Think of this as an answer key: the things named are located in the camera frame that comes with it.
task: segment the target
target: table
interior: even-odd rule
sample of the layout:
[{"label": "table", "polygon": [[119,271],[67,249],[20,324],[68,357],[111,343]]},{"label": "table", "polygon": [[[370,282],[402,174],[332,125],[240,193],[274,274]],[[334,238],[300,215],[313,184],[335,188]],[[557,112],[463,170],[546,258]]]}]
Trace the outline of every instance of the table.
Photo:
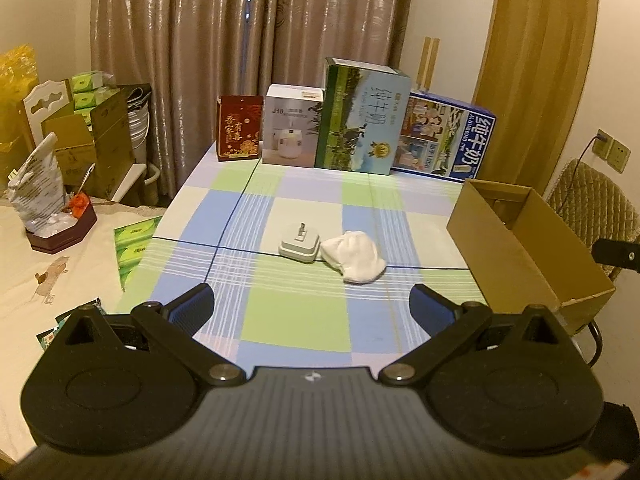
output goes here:
[{"label": "table", "polygon": [[[0,200],[0,450],[20,460],[34,446],[20,411],[20,392],[42,357],[36,334],[56,325],[56,316],[100,298],[114,312],[122,292],[113,230],[157,216],[157,209],[94,203],[98,221],[86,238],[57,254],[31,250],[18,213]],[[35,275],[61,264],[46,296]]]},{"label": "table", "polygon": [[[207,282],[216,306],[194,337],[248,374],[257,365],[365,365],[377,374],[428,339],[409,313],[415,283],[455,302],[484,301],[446,231],[460,187],[399,172],[218,162],[211,149],[165,213],[118,311]],[[320,256],[311,264],[279,256],[283,231],[300,222],[321,240],[366,232],[385,273],[348,285]]]}]

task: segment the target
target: checkered tablecloth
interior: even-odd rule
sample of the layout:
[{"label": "checkered tablecloth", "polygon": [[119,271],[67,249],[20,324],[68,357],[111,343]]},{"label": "checkered tablecloth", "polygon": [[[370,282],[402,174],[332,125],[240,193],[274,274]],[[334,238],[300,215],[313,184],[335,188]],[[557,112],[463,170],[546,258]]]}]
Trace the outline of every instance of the checkered tablecloth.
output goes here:
[{"label": "checkered tablecloth", "polygon": [[[409,314],[424,282],[455,302],[482,300],[446,224],[460,184],[218,162],[209,150],[162,219],[118,310],[166,303],[197,283],[215,293],[195,338],[250,374],[257,365],[367,365],[374,374],[428,339]],[[388,267],[370,285],[345,284],[319,260],[278,256],[283,231],[304,222],[322,240],[364,231]]]}]

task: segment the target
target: beige curtain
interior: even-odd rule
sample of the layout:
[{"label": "beige curtain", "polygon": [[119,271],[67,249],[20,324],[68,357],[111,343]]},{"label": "beige curtain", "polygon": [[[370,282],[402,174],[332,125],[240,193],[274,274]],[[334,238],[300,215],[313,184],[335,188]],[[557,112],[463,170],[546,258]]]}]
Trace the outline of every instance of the beige curtain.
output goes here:
[{"label": "beige curtain", "polygon": [[496,0],[474,102],[498,121],[479,178],[544,192],[580,101],[597,12],[598,0]]},{"label": "beige curtain", "polygon": [[326,56],[398,66],[410,0],[92,0],[92,66],[153,88],[151,158],[174,196],[214,139],[216,101],[319,86]]},{"label": "beige curtain", "polygon": [[216,101],[241,93],[245,0],[92,0],[92,67],[153,88],[150,146],[174,196],[211,145]]},{"label": "beige curtain", "polygon": [[320,86],[327,56],[397,67],[410,0],[254,0],[244,79]]}]

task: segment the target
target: power cord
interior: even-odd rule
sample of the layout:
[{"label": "power cord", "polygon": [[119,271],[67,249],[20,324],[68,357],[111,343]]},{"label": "power cord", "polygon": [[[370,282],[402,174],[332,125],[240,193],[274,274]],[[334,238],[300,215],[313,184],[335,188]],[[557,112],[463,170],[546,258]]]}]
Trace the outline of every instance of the power cord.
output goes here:
[{"label": "power cord", "polygon": [[600,327],[598,327],[598,324],[595,322],[595,320],[589,323],[589,332],[591,332],[591,336],[596,342],[596,351],[594,352],[591,361],[589,361],[589,366],[593,367],[593,365],[598,362],[598,359],[602,355],[602,334],[600,333]]},{"label": "power cord", "polygon": [[567,199],[569,198],[569,192],[571,191],[571,187],[574,185],[574,179],[575,179],[575,172],[578,170],[578,166],[580,165],[580,161],[582,160],[582,158],[584,157],[584,154],[587,153],[587,150],[589,149],[589,147],[591,146],[591,143],[594,142],[595,140],[602,140],[603,142],[607,142],[607,137],[605,137],[603,134],[601,134],[600,132],[598,132],[598,134],[596,136],[594,136],[589,143],[587,144],[587,146],[585,147],[584,151],[582,152],[582,154],[580,155],[580,157],[578,158],[578,162],[575,165],[574,168],[574,172],[571,175],[571,180],[569,181],[569,187],[566,189],[566,196],[564,197],[564,200],[562,200],[562,203],[560,204],[560,207],[558,209],[556,209],[556,213],[560,214],[562,212],[562,208],[564,207],[564,204],[566,204]]}]

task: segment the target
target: woven chair cushion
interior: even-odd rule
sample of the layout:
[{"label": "woven chair cushion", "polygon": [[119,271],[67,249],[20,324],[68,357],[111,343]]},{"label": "woven chair cushion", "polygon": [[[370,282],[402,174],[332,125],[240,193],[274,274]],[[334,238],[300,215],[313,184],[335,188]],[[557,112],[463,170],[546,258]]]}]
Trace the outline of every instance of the woven chair cushion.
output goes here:
[{"label": "woven chair cushion", "polygon": [[[590,249],[598,238],[625,242],[638,240],[638,212],[609,177],[581,162],[575,172],[574,183],[569,188],[577,163],[577,159],[569,161],[547,203],[557,211],[568,193],[566,203],[558,214]],[[611,266],[602,266],[602,269],[612,280],[620,272],[620,269]]]}]

